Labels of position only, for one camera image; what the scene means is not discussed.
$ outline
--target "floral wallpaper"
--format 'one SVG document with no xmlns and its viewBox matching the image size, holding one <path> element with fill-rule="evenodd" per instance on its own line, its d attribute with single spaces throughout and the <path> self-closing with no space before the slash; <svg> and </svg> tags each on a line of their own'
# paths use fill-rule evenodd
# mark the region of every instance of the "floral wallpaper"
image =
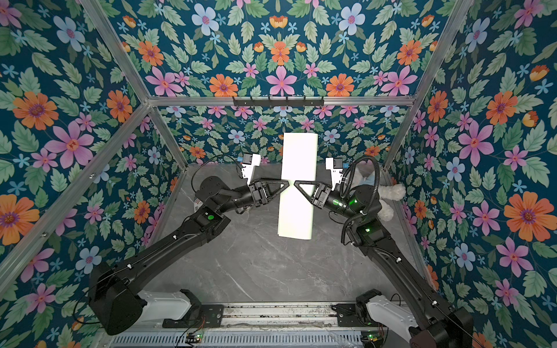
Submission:
<svg viewBox="0 0 557 348">
<path fill-rule="evenodd" d="M 111 21 L 152 95 L 402 96 L 415 92 L 453 4 L 116 1 L 121 14 Z M 444 82 L 444 72 L 436 79 Z M 161 110 L 189 161 L 252 152 L 269 163 L 281 160 L 286 131 L 318 133 L 320 160 L 364 153 L 384 159 L 406 109 Z"/>
<path fill-rule="evenodd" d="M 146 117 L 4 294 L 0 346 L 89 347 L 100 325 L 80 324 L 73 312 L 79 321 L 96 321 L 84 297 L 91 270 L 149 245 L 178 175 Z M 0 199 L 5 207 L 17 196 Z"/>
<path fill-rule="evenodd" d="M 556 347 L 557 2 L 479 3 L 394 177 L 436 288 L 474 317 L 474 347 Z"/>
<path fill-rule="evenodd" d="M 119 11 L 104 3 L 109 15 Z M 0 260 L 137 105 L 75 2 L 0 1 Z"/>
</svg>

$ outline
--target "white paper roll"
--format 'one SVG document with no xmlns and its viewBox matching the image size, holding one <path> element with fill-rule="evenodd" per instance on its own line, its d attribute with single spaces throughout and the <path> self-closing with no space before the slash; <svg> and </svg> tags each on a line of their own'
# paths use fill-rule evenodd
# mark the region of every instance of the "white paper roll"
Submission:
<svg viewBox="0 0 557 348">
<path fill-rule="evenodd" d="M 282 148 L 282 175 L 290 186 L 280 195 L 278 235 L 311 239 L 314 206 L 294 187 L 295 180 L 315 180 L 317 142 L 315 133 L 285 133 Z M 307 193 L 312 186 L 307 185 Z"/>
</svg>

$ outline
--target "white stuffed animal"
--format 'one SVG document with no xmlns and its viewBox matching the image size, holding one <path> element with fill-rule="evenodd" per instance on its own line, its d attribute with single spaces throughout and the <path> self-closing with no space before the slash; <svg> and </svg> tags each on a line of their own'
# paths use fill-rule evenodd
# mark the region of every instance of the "white stuffed animal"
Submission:
<svg viewBox="0 0 557 348">
<path fill-rule="evenodd" d="M 364 178 L 360 173 L 360 170 L 356 167 L 356 171 L 354 173 L 354 181 L 353 183 L 358 183 L 357 185 L 374 185 L 375 184 L 375 173 L 369 174 L 367 178 Z M 382 221 L 390 221 L 394 216 L 394 210 L 389 205 L 389 203 L 385 202 L 385 199 L 390 200 L 401 200 L 404 198 L 406 194 L 406 187 L 403 184 L 396 184 L 393 186 L 383 186 L 380 185 L 378 189 L 379 193 L 379 202 L 381 203 L 381 210 L 377 214 L 379 219 Z"/>
</svg>

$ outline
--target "gray marble floor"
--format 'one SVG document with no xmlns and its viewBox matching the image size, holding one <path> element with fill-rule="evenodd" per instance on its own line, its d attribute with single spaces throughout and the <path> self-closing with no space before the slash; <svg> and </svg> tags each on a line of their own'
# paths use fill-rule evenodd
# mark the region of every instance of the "gray marble floor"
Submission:
<svg viewBox="0 0 557 348">
<path fill-rule="evenodd" d="M 188 181 L 164 228 L 164 235 L 180 226 L 193 213 L 193 192 Z M 280 165 L 262 165 L 255 177 L 279 178 Z M 231 188 L 245 184 L 234 165 L 206 165 L 195 177 L 219 176 Z M 317 180 L 330 182 L 324 165 L 318 165 Z M 309 241 L 277 235 L 279 199 L 238 215 L 211 243 L 187 254 L 161 272 L 146 287 L 148 291 L 174 292 L 186 288 L 202 302 L 247 301 L 354 301 L 376 288 L 386 296 L 396 292 L 386 276 L 359 250 L 340 243 L 341 225 L 325 210 L 315 209 L 313 237 Z M 413 262 L 397 216 L 385 224 L 403 254 Z"/>
</svg>

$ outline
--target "cable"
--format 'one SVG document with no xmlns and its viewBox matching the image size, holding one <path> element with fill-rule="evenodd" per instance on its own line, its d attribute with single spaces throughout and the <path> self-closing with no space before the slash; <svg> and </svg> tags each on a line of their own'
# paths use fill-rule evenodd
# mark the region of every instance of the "cable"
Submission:
<svg viewBox="0 0 557 348">
<path fill-rule="evenodd" d="M 197 169 L 193 172 L 192 180 L 190 181 L 190 185 L 192 186 L 192 191 L 193 191 L 193 193 L 196 193 L 196 192 L 197 192 L 196 189 L 193 188 L 193 178 L 195 178 L 197 172 L 198 172 L 202 167 L 204 167 L 207 163 L 209 163 L 211 160 L 214 160 L 214 159 L 217 159 L 217 158 L 220 158 L 220 157 L 228 157 L 228 158 L 230 158 L 230 159 L 236 164 L 236 174 L 238 174 L 238 176 L 239 176 L 240 178 L 242 177 L 242 174 L 241 174 L 242 168 L 241 168 L 240 165 L 238 164 L 238 161 L 237 161 L 237 160 L 235 160 L 234 158 L 230 157 L 229 155 L 225 155 L 225 154 L 221 154 L 221 155 L 218 155 L 218 156 L 214 156 L 214 157 L 209 158 L 207 162 L 205 162 L 205 163 L 203 163 L 202 165 L 200 165 L 199 168 L 197 168 Z"/>
</svg>

